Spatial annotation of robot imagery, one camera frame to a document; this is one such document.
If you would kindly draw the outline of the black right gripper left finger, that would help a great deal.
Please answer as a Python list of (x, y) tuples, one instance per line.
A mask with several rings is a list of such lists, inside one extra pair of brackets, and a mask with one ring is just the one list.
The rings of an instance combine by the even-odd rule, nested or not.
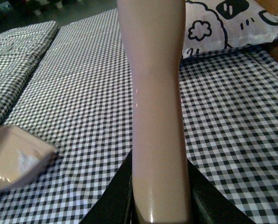
[(133, 206), (132, 151), (81, 224), (129, 224)]

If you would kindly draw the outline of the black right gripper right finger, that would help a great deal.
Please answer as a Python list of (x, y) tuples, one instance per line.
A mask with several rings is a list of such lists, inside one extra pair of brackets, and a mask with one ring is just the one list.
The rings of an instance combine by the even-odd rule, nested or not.
[(188, 161), (193, 222), (195, 224), (253, 224)]

